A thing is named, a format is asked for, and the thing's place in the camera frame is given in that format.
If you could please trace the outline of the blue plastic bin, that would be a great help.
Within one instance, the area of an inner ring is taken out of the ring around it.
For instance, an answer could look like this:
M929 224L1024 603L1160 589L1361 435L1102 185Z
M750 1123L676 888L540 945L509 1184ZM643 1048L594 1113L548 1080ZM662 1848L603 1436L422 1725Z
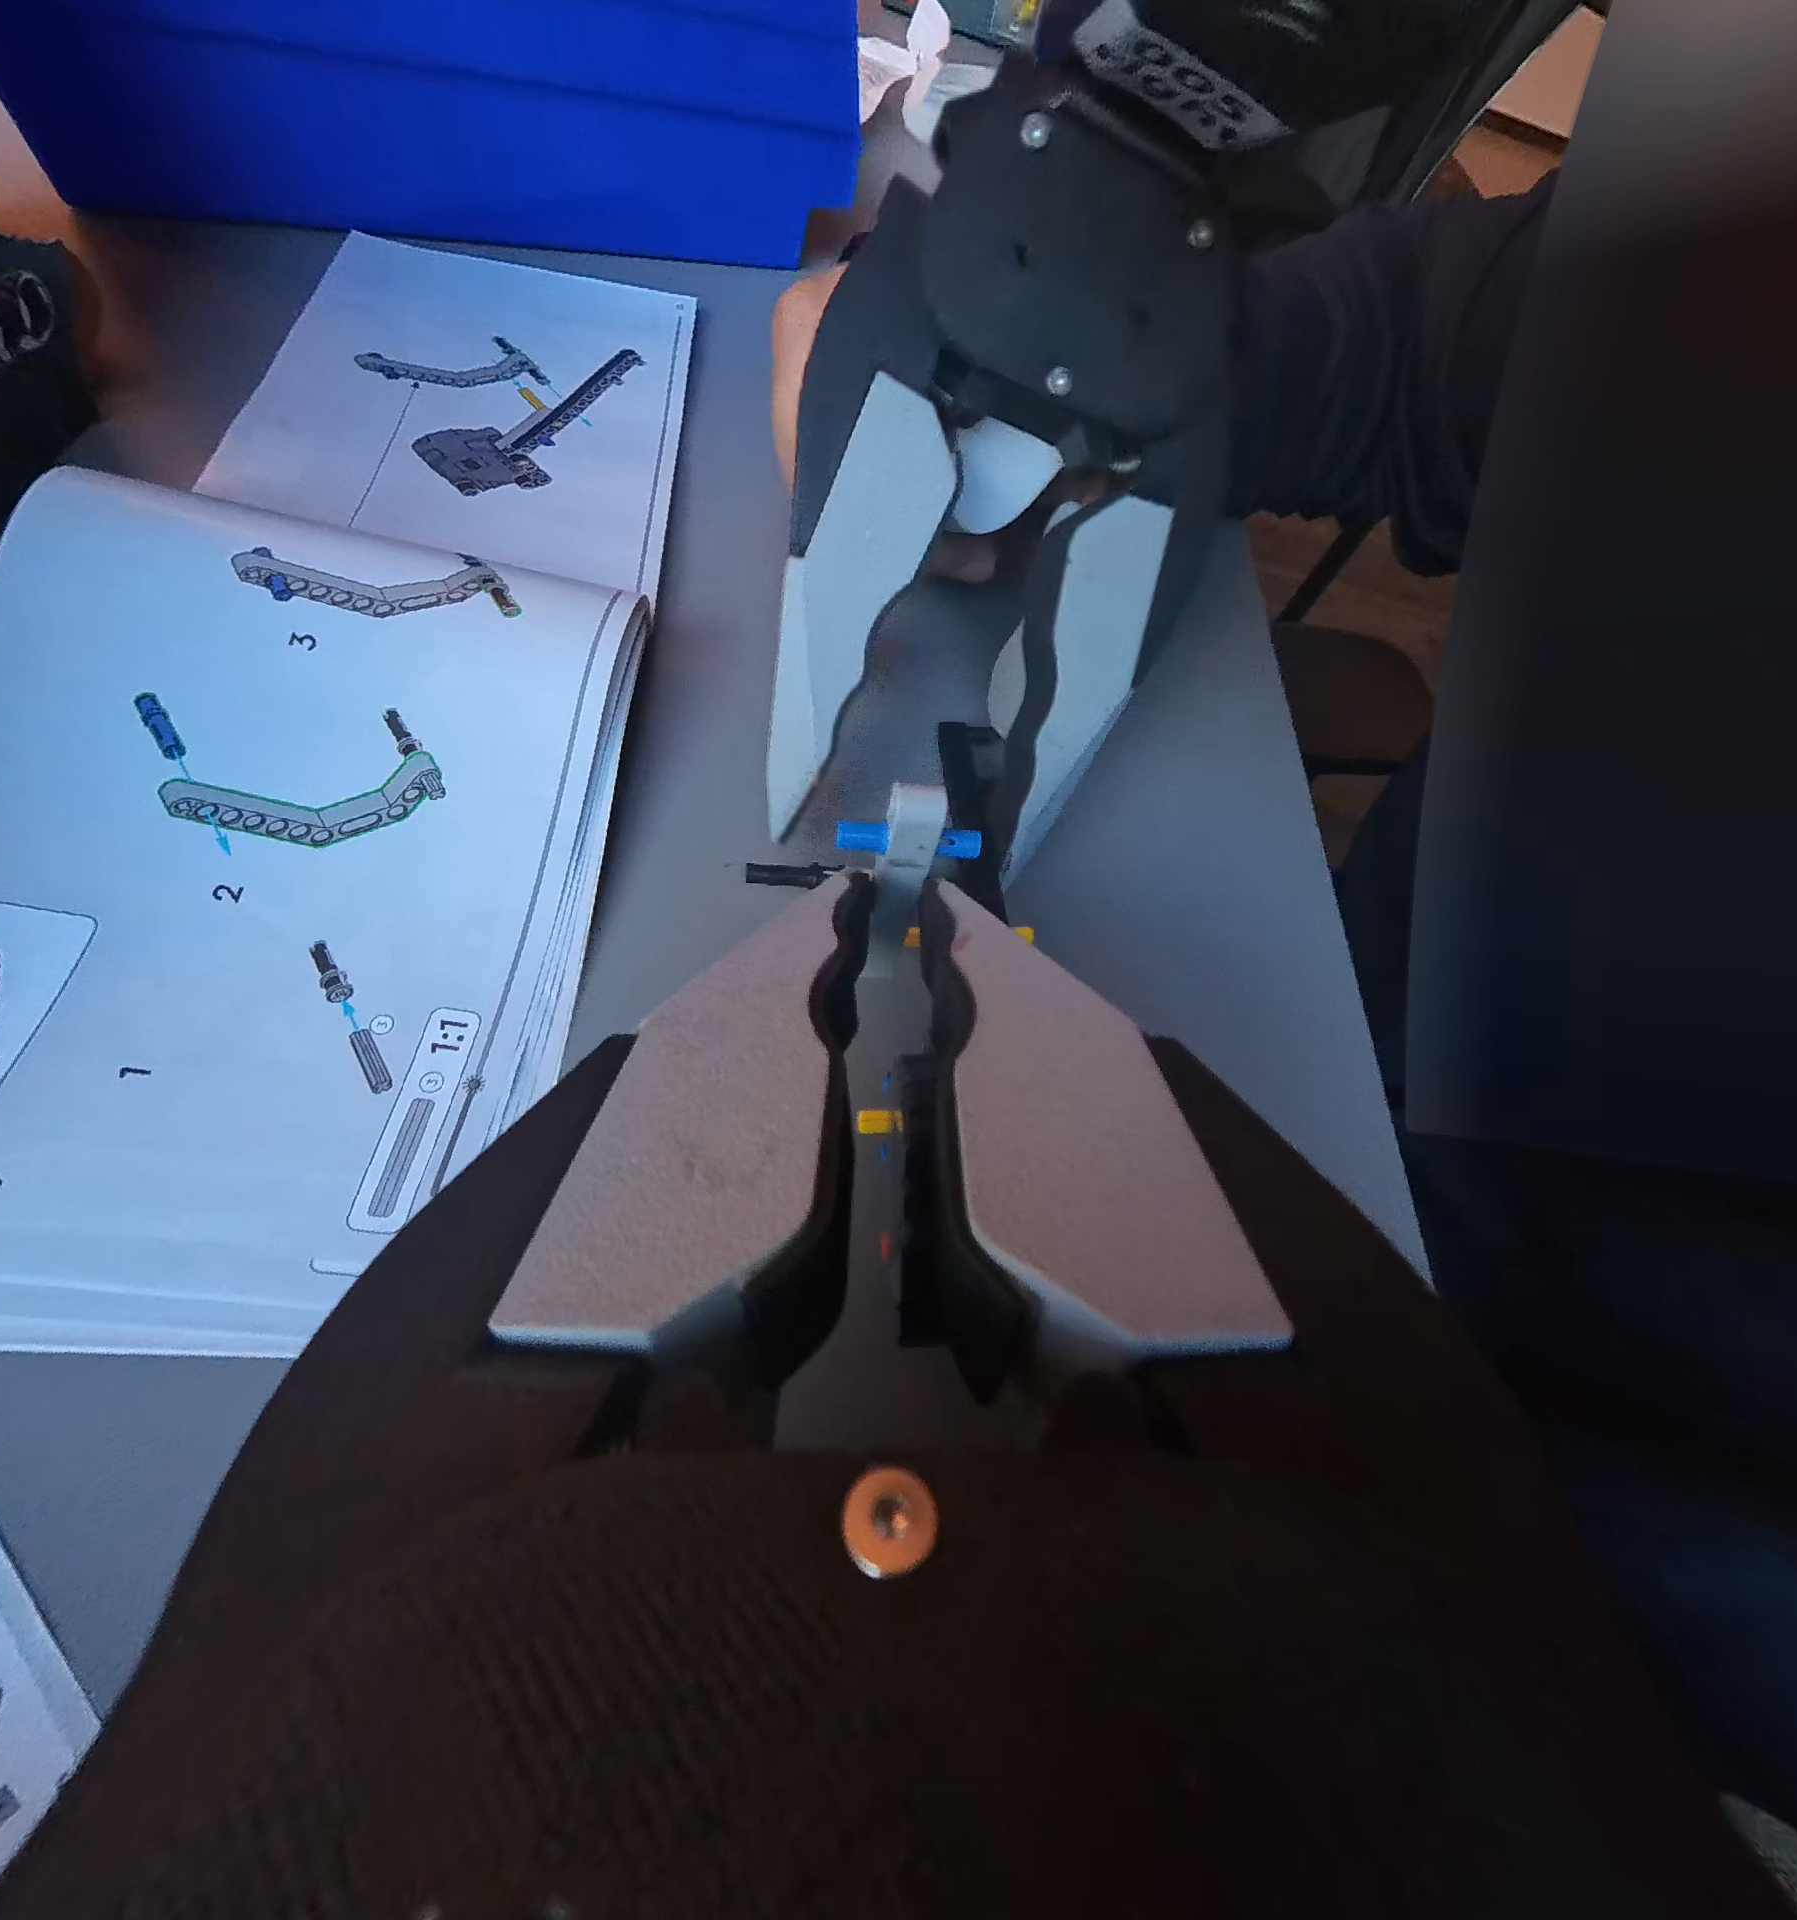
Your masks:
M796 266L861 159L849 2L0 2L104 214Z

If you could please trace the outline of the black lego beam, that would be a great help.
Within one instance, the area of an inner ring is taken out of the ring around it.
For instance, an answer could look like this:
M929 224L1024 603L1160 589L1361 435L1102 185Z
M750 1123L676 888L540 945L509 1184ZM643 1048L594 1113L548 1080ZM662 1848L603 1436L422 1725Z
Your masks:
M961 888L980 907L1006 920L1004 860L989 837L993 796L1004 770L1004 738L989 725L944 721L938 750L947 825L974 830L980 852L954 860ZM897 1337L904 1349L947 1346L955 1307L950 1289L959 1276L961 1250L954 1232L955 1148L950 1133L950 987L938 984L932 962L920 962L931 992L924 1051L899 1060L902 1118L906 1123L904 1235L899 1253Z

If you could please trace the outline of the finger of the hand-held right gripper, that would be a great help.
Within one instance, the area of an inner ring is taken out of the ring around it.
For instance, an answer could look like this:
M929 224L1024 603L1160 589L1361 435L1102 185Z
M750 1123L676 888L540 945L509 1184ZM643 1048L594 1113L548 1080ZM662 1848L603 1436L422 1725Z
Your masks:
M813 796L870 635L918 577L955 490L931 393L944 331L924 297L922 243L922 222L873 226L804 376L767 745L774 842Z
M1020 620L993 667L989 847L1018 883L1171 634L1226 508L1228 428L1126 467L1061 466L1024 510Z

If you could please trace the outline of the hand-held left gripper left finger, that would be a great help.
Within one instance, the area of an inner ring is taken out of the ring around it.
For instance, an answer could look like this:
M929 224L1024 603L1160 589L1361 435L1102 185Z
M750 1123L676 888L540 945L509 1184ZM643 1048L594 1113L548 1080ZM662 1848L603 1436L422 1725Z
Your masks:
M844 1299L861 878L784 905L638 1028L490 1310L494 1342L777 1390Z

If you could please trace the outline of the person's right forearm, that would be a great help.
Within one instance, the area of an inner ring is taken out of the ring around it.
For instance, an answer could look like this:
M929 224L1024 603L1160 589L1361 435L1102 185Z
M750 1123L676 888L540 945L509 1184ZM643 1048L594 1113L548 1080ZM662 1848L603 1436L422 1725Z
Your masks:
M1356 209L1247 266L1228 516L1389 522L1409 571L1458 571L1557 180Z

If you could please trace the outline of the grey bent lego beam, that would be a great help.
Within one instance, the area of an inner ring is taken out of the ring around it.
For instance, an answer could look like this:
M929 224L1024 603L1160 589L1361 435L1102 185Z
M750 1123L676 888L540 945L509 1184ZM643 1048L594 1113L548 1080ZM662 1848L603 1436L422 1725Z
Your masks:
M864 978L891 978L917 924L917 905L931 877L947 823L942 786L893 783L885 806L885 852L873 865Z

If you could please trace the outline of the white plastic bag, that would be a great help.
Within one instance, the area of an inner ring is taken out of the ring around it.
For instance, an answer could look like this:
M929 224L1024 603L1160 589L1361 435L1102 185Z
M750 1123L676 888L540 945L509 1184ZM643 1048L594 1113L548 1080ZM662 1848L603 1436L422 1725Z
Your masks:
M885 97L899 93L902 126L920 145L931 145L944 112L993 83L996 66L954 61L954 23L942 2L917 2L899 41L879 36L859 40L859 114L867 125Z

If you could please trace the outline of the lego instruction booklet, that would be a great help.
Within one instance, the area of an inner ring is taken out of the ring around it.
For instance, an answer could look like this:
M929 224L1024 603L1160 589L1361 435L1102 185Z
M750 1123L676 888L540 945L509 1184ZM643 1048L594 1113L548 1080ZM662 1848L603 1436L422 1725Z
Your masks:
M351 234L0 534L0 1351L291 1357L559 1078L696 304Z

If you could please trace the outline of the person's right hand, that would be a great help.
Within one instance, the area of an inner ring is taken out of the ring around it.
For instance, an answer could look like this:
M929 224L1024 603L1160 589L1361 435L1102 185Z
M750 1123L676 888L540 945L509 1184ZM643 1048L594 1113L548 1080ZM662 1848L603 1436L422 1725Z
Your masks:
M793 278L773 305L769 321L769 429L787 490L793 489L798 410L806 368L825 309L846 272L847 261L806 272Z

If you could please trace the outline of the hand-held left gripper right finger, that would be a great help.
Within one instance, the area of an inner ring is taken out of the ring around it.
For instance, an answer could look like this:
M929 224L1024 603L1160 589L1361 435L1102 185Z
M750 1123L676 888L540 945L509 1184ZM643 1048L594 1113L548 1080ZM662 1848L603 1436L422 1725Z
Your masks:
M917 1314L972 1398L1286 1352L1292 1320L1140 1027L947 881L918 933Z

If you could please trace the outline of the person's dark clothed body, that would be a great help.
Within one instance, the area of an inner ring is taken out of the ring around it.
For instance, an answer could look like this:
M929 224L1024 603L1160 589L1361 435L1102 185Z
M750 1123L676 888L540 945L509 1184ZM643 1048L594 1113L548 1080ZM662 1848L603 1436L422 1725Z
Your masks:
M1797 1187L1409 1127L1428 755L1335 891L1434 1283L1537 1428L1702 1771L1797 1831Z

